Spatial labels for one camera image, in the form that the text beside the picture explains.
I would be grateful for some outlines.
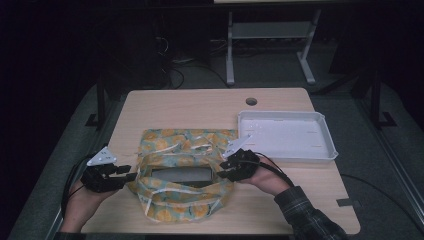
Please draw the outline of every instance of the sleeve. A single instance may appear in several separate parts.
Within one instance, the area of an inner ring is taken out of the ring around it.
[[[82,233],[64,233],[57,232],[53,240],[85,240],[85,234]]]
[[[292,187],[275,196],[296,240],[347,239],[345,231],[324,213],[315,209],[302,188]]]

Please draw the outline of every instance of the white tray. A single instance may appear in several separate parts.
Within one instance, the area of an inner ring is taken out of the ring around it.
[[[338,153],[325,117],[318,112],[242,111],[239,137],[251,135],[243,149],[284,162],[328,162]]]

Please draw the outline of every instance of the black cable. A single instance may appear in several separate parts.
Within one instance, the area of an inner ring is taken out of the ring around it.
[[[362,183],[367,184],[368,186],[372,187],[374,190],[376,190],[377,192],[383,194],[385,197],[387,197],[390,201],[392,201],[396,206],[398,206],[404,213],[405,215],[409,218],[409,220],[411,220],[411,222],[414,224],[414,226],[417,228],[417,230],[421,233],[421,235],[424,236],[424,231],[421,229],[421,227],[418,225],[418,223],[415,222],[414,218],[412,217],[411,214],[409,214],[409,212],[399,203],[397,202],[393,197],[391,197],[389,194],[383,192],[383,190],[379,189],[378,187],[376,187],[375,185],[373,185],[370,182],[365,181],[362,178],[359,177],[355,177],[352,175],[348,175],[348,174],[340,174],[340,176],[342,177],[347,177],[347,178],[351,178],[351,179],[355,179],[357,181],[360,181]]]
[[[268,156],[266,156],[265,154],[263,154],[263,153],[260,153],[260,152],[253,152],[254,154],[256,154],[256,155],[260,155],[260,156],[262,156],[262,157],[264,157],[264,158],[266,158],[266,159],[268,159],[268,161],[270,161],[276,168],[278,168],[278,170],[280,171],[280,172],[283,172],[283,170],[281,170],[281,168],[277,165],[277,164],[275,164],[275,162],[274,161],[272,161],[272,159],[271,158],[269,158]]]
[[[73,180],[76,176],[77,170],[86,159],[92,158],[93,156],[94,156],[93,154],[87,155],[87,156],[81,158],[80,160],[78,160],[78,162],[74,166],[72,166],[72,169],[69,172],[68,179],[66,180],[65,187],[63,188],[63,192],[62,192],[62,201],[61,201],[61,206],[60,206],[62,218],[65,218],[66,205],[68,205],[68,200],[69,200],[69,197],[70,197],[69,190],[71,189],[71,185],[73,184]]]
[[[241,46],[240,48],[233,48],[233,57],[234,58],[251,58],[263,54],[257,47],[253,46],[252,43],[243,42],[240,45],[245,45],[245,47]]]
[[[177,72],[178,74],[180,74],[181,75],[181,83],[180,84],[178,84],[178,86],[176,86],[176,87],[174,87],[174,84],[172,83],[172,78],[170,78],[170,85],[171,85],[171,88],[172,89],[178,89],[178,88],[180,88],[182,85],[183,85],[183,83],[184,83],[184,81],[185,81],[185,77],[184,77],[184,74],[181,72],[181,71],[178,71],[177,69],[175,69],[175,68],[170,68],[169,69],[170,71],[174,71],[174,72]]]
[[[283,171],[279,171],[274,167],[271,167],[270,165],[263,163],[263,162],[253,162],[253,161],[245,161],[245,160],[241,160],[239,161],[240,163],[251,163],[251,164],[255,164],[258,165],[260,167],[263,167],[273,173],[275,173],[277,176],[279,176],[281,179],[283,179],[290,187],[294,187],[294,184],[292,182],[292,180],[287,177],[287,175],[283,172]]]
[[[72,197],[72,195],[74,195],[76,192],[78,192],[79,190],[81,190],[81,188],[85,187],[85,184],[82,185],[81,187],[77,188],[75,191],[73,191],[71,194],[68,195],[68,200]]]
[[[221,75],[219,75],[219,73],[217,73],[215,70],[213,70],[210,67],[207,66],[202,66],[202,65],[195,65],[195,66],[178,66],[178,68],[205,68],[211,72],[213,72],[216,76],[218,76],[218,78],[221,80],[222,83],[224,83],[224,85],[227,88],[230,88],[231,86],[227,84],[227,82],[224,80],[224,78],[221,77]]]
[[[210,56],[213,57],[214,55],[222,52],[223,50],[226,50],[226,47],[228,46],[227,40],[222,39],[222,40],[217,40],[217,42],[224,42],[224,44],[221,44],[220,46],[216,47],[215,49],[212,49],[210,51]]]

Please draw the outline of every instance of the floral fabric bag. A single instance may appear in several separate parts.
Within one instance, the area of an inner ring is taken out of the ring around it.
[[[215,173],[221,171],[222,153],[235,130],[151,129],[140,142],[138,175],[129,185],[146,216],[156,222],[189,222],[203,219],[225,205],[233,183]],[[210,185],[192,187],[152,177],[158,169],[207,167]]]

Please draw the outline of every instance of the wooden table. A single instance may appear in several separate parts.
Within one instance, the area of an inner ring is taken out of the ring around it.
[[[252,97],[258,101],[255,106],[246,104],[246,99]],[[135,171],[136,152],[144,130],[237,129],[237,114],[242,110],[314,111],[314,108],[302,88],[133,91],[124,104],[109,149],[117,156],[118,165],[132,165]],[[348,195],[334,161],[278,164],[295,185],[302,186],[316,208],[348,234],[359,232],[352,206],[339,207],[336,202]],[[201,222],[184,224],[148,220],[138,197],[125,187],[102,203],[83,232],[291,234],[292,228],[271,195],[251,185],[236,184],[227,206]]]

